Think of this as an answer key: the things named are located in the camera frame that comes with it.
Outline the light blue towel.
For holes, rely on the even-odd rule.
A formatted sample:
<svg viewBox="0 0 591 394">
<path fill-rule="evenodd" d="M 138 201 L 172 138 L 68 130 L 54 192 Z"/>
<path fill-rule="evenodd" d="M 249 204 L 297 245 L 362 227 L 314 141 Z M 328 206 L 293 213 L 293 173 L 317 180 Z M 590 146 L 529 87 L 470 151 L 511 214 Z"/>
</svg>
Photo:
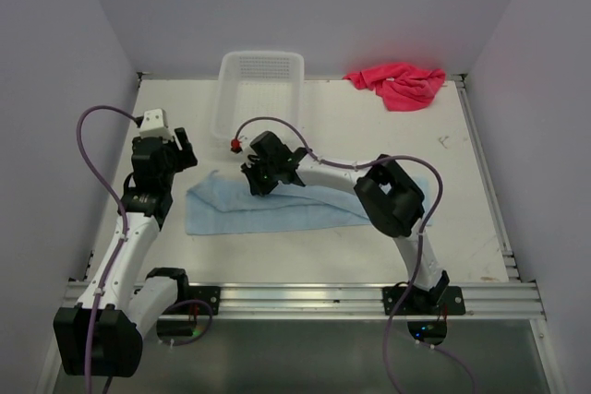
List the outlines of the light blue towel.
<svg viewBox="0 0 591 394">
<path fill-rule="evenodd" d="M 186 192 L 188 235 L 282 233 L 369 225 L 356 196 L 325 186 L 278 185 L 260 197 L 211 172 Z"/>
</svg>

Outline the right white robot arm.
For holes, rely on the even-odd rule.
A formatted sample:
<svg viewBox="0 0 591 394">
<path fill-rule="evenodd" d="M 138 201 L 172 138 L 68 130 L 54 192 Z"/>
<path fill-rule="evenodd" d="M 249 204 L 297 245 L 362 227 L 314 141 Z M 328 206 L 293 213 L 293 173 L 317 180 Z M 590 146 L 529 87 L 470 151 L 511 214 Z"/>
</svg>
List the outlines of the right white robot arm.
<svg viewBox="0 0 591 394">
<path fill-rule="evenodd" d="M 251 143 L 241 165 L 253 196 L 267 196 L 278 185 L 324 186 L 355 196 L 370 224 L 393 239 L 406 266 L 408 288 L 390 298 L 408 312 L 433 314 L 444 302 L 449 276 L 427 235 L 427 225 L 442 197 L 442 180 L 430 209 L 426 195 L 399 161 L 428 164 L 411 156 L 381 155 L 364 165 L 324 160 L 306 147 L 291 150 L 265 131 Z"/>
</svg>

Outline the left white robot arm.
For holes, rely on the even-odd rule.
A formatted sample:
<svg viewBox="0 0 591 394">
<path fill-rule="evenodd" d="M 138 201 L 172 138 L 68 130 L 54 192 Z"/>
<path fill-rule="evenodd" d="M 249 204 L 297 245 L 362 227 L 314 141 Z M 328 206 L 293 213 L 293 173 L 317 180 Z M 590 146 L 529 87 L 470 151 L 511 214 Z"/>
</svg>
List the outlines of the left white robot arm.
<svg viewBox="0 0 591 394">
<path fill-rule="evenodd" d="M 154 269 L 143 288 L 134 289 L 173 204 L 175 175 L 198 163 L 186 130 L 134 137 L 131 162 L 105 257 L 75 305 L 59 308 L 54 317 L 62 366 L 70 376 L 133 376 L 144 337 L 158 316 L 191 305 L 183 269 Z"/>
</svg>

